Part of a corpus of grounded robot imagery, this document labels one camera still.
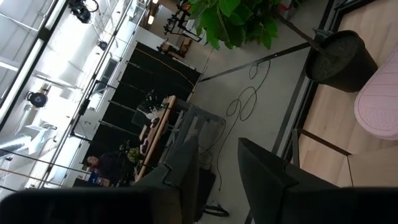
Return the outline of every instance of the black planter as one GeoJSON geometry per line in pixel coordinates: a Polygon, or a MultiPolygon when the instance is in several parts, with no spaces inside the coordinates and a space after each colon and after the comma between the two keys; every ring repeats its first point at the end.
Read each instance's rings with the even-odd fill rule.
{"type": "Polygon", "coordinates": [[[361,90],[366,82],[377,71],[377,65],[366,50],[363,40],[354,31],[344,30],[335,33],[326,38],[320,46],[325,48],[331,43],[339,41],[344,37],[355,37],[358,40],[358,47],[355,49],[355,53],[353,54],[354,56],[351,60],[347,61],[345,67],[325,79],[319,80],[314,78],[313,74],[311,74],[312,67],[315,63],[315,59],[320,55],[314,50],[308,58],[305,72],[309,79],[319,84],[332,86],[345,92],[356,92],[361,90]]]}

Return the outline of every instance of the black curtain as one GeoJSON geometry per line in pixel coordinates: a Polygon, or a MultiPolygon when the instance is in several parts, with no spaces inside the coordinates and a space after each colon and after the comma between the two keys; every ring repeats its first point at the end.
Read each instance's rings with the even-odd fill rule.
{"type": "MultiPolygon", "coordinates": [[[[192,84],[195,85],[199,77],[200,73],[196,70],[138,42],[112,101],[136,109],[153,89],[165,96],[175,95],[187,100],[193,90],[192,84]]],[[[134,112],[110,104],[103,121],[139,135],[142,127],[131,122],[133,117],[134,112]]],[[[174,123],[177,117],[177,113],[172,113],[169,122],[174,123]]],[[[100,125],[84,160],[88,156],[117,151],[120,144],[134,138],[137,137],[100,125]]],[[[166,140],[167,134],[162,138],[162,141],[166,140]]]]}

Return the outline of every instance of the person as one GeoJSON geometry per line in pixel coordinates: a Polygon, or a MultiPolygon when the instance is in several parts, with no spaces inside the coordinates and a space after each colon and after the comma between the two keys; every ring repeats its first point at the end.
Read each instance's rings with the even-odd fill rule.
{"type": "Polygon", "coordinates": [[[120,176],[121,160],[116,153],[105,153],[102,156],[89,156],[87,162],[100,177],[109,179],[111,182],[120,176]]]}

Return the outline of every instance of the chair leg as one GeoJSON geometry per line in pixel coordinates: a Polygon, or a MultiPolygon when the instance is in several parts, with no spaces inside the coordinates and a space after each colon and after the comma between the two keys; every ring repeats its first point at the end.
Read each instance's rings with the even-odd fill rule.
{"type": "Polygon", "coordinates": [[[297,130],[298,133],[303,134],[306,137],[308,137],[308,138],[310,138],[310,139],[312,139],[314,141],[317,141],[320,144],[322,144],[324,146],[327,146],[330,149],[332,149],[332,150],[334,150],[334,151],[336,151],[336,152],[338,152],[338,153],[340,153],[340,154],[342,154],[344,156],[352,155],[351,153],[347,152],[346,150],[344,150],[344,149],[342,149],[342,148],[340,148],[340,147],[338,147],[338,146],[336,146],[336,145],[334,145],[334,144],[332,144],[332,143],[330,143],[330,142],[328,142],[328,141],[326,141],[326,140],[324,140],[324,139],[322,139],[322,138],[310,133],[309,131],[306,131],[306,130],[300,129],[300,128],[297,128],[296,130],[297,130]]]}
{"type": "Polygon", "coordinates": [[[299,151],[299,135],[298,135],[298,133],[303,134],[304,136],[306,136],[306,137],[308,137],[308,138],[310,138],[310,139],[312,139],[312,140],[314,140],[316,142],[319,142],[320,144],[322,144],[322,145],[324,145],[324,146],[326,146],[326,147],[328,147],[328,148],[330,148],[330,149],[332,149],[332,150],[334,150],[334,151],[346,156],[347,163],[348,163],[349,177],[351,179],[351,185],[354,187],[353,176],[351,175],[351,166],[349,165],[349,156],[352,156],[352,154],[349,153],[348,151],[346,151],[346,150],[344,150],[344,149],[342,149],[342,148],[340,148],[340,147],[338,147],[338,146],[336,146],[336,145],[324,140],[323,138],[320,138],[320,137],[312,134],[311,132],[306,131],[306,130],[301,129],[301,128],[293,129],[293,131],[292,131],[293,164],[294,165],[300,167],[300,158],[299,158],[299,152],[300,151],[299,151]]]}

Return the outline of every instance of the pink cushion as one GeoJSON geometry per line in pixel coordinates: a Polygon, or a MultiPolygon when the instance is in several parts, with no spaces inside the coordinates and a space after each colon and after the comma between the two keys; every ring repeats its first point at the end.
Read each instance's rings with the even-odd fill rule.
{"type": "Polygon", "coordinates": [[[358,123],[376,137],[398,139],[398,46],[355,100],[358,123]]]}

